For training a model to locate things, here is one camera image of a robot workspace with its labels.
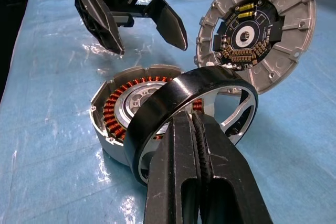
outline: circuit board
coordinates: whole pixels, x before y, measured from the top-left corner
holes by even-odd
[[[281,41],[283,18],[267,0],[248,0],[232,8],[214,36],[213,50],[223,65],[243,71],[262,61]]]

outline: dark background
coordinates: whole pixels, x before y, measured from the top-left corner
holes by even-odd
[[[0,0],[0,99],[6,86],[12,52],[28,0]]]

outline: brushless motor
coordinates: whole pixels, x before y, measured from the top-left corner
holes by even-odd
[[[180,74],[178,67],[169,65],[134,67],[103,83],[91,100],[90,117],[102,147],[111,157],[128,165],[123,140],[131,119],[148,97]],[[153,140],[159,141],[166,128],[164,125]]]

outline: table surface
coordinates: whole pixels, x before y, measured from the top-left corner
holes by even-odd
[[[74,0],[29,0],[0,104],[0,223],[143,221],[146,189],[103,152],[88,111],[100,85],[125,68],[195,68],[198,22],[212,0],[167,1],[184,21],[187,52],[137,19],[120,29],[121,57],[85,29]],[[274,223],[336,223],[336,2],[317,4],[309,50],[259,97],[238,144]],[[217,115],[226,108],[216,107]]]

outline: yellow capacitor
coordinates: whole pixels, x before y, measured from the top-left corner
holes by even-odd
[[[254,17],[254,12],[246,12],[246,13],[241,13],[238,15],[238,19],[253,18],[253,17]]]
[[[251,4],[247,4],[247,5],[243,5],[239,8],[239,11],[240,12],[244,12],[246,10],[251,10],[254,8],[254,3],[251,3]]]

